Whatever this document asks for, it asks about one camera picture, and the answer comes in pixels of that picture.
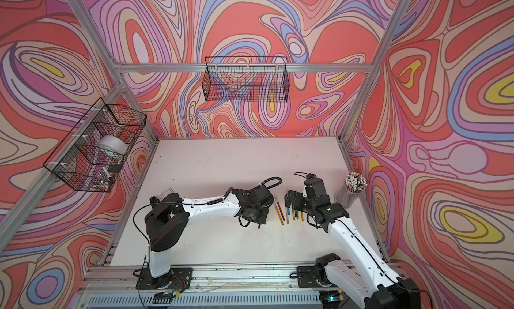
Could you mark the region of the red carving knife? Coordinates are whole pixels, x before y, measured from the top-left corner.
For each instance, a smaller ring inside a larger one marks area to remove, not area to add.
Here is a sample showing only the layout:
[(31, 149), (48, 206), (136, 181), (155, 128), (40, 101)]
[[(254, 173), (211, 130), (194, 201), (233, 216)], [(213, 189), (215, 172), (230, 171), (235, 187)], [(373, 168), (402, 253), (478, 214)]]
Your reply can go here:
[(281, 208), (281, 206), (280, 206), (280, 203), (278, 202), (278, 199), (275, 199), (275, 204), (278, 206), (279, 211), (281, 212), (282, 218), (283, 218), (283, 220), (284, 220), (284, 224), (285, 224), (285, 220), (286, 220), (286, 219), (285, 219), (284, 213), (283, 213), (283, 211), (282, 211), (282, 208)]

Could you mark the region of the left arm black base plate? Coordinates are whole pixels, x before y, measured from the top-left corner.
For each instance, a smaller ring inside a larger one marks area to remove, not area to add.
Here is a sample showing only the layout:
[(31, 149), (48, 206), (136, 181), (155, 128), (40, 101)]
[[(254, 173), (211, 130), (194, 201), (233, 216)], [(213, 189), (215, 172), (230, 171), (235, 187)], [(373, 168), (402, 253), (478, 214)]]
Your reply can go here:
[(173, 290), (183, 292), (190, 288), (193, 269), (191, 267), (172, 267), (166, 274), (153, 278), (148, 267), (133, 272), (137, 278), (138, 290)]

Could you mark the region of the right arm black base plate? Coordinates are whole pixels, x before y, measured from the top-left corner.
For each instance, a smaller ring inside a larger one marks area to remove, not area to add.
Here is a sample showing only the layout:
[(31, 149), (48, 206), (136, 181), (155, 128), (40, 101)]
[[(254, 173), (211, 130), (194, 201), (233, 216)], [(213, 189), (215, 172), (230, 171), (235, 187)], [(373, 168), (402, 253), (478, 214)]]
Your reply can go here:
[(298, 266), (296, 269), (298, 287), (300, 288), (331, 288), (324, 269), (318, 266)]

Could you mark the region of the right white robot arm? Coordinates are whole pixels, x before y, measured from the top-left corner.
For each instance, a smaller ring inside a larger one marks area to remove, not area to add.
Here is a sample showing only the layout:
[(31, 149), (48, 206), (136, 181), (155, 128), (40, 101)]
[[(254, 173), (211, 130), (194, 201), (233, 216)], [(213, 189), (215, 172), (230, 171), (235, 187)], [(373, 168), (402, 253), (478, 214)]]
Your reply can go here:
[(372, 250), (347, 210), (331, 202), (322, 179), (312, 173), (303, 177), (303, 192), (288, 191), (286, 207), (305, 213), (307, 223), (336, 241), (356, 269), (335, 254), (324, 255), (315, 265), (320, 285), (337, 286), (359, 308), (421, 308), (422, 290), (416, 283), (402, 278)]

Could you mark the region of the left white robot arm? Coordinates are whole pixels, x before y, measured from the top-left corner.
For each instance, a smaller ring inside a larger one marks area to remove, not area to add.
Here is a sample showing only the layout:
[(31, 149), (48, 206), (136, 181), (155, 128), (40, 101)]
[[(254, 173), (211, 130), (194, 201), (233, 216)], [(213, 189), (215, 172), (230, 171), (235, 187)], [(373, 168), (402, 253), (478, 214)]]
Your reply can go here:
[(149, 241), (149, 272), (160, 278), (171, 270), (171, 248), (187, 226), (217, 218), (236, 218), (241, 227), (265, 225), (275, 198), (260, 184), (252, 189), (228, 189), (224, 195), (205, 199), (182, 199), (178, 193), (162, 201), (151, 198), (151, 211), (145, 216)]

